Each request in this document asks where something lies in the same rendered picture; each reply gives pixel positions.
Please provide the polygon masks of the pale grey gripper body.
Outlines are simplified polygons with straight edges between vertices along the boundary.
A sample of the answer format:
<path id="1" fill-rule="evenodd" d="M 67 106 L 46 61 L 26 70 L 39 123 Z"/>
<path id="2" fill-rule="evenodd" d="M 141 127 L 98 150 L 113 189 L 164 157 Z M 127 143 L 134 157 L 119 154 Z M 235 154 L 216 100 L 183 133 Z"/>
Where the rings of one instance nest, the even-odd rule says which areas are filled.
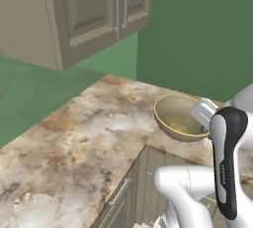
<path id="1" fill-rule="evenodd" d="M 200 98 L 190 109 L 190 114 L 205 129 L 210 129 L 211 118 L 217 109 L 218 106 L 210 99 Z"/>

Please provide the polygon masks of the beige wall cupboard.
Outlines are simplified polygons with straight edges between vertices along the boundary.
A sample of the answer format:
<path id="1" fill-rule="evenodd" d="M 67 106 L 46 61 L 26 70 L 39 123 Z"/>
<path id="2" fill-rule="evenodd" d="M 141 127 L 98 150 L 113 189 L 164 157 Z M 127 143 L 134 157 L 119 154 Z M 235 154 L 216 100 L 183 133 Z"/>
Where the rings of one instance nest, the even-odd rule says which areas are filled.
<path id="1" fill-rule="evenodd" d="M 0 0 L 0 52 L 63 70 L 52 0 Z"/>

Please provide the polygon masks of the beige drawer front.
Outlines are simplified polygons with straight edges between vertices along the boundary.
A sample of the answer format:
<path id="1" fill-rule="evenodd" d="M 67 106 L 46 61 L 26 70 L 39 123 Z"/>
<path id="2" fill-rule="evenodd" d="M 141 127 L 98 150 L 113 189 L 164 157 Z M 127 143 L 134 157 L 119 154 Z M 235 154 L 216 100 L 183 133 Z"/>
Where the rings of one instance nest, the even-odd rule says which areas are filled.
<path id="1" fill-rule="evenodd" d="M 125 178 L 132 178 L 128 189 L 120 196 L 116 204 L 109 206 L 109 202 L 121 188 Z M 131 168 L 120 182 L 116 191 L 102 208 L 90 228 L 131 228 L 134 223 L 134 194 L 135 194 L 135 168 Z"/>

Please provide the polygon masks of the olive bowl with yellow rim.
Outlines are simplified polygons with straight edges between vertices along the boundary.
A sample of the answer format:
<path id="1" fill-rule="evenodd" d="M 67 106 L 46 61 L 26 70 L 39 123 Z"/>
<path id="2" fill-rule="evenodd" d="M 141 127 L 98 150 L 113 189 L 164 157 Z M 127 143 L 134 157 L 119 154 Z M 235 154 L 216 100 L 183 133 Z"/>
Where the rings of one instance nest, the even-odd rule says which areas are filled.
<path id="1" fill-rule="evenodd" d="M 200 141 L 210 135 L 190 114 L 197 99 L 189 95 L 172 94 L 154 103 L 154 118 L 160 129 L 181 142 Z"/>

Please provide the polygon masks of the wide beige cupboard door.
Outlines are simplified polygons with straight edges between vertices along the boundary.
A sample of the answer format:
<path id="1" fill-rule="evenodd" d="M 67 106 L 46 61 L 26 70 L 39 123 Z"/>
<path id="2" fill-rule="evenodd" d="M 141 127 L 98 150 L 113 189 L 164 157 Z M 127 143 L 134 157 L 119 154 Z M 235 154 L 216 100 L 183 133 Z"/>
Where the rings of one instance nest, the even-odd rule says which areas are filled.
<path id="1" fill-rule="evenodd" d="M 118 41 L 115 0 L 52 0 L 62 68 Z"/>

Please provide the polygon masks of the beige base cupboard run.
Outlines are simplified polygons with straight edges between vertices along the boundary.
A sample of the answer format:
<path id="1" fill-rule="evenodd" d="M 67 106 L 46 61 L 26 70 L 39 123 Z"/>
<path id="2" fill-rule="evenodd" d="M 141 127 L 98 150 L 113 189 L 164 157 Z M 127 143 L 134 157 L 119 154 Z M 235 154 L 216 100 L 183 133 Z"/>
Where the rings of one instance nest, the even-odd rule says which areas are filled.
<path id="1" fill-rule="evenodd" d="M 153 183 L 154 172 L 163 166 L 196 165 L 196 162 L 145 145 L 137 163 L 138 181 L 135 222 L 152 226 L 155 220 L 164 212 L 166 206 L 166 198 L 155 189 Z"/>

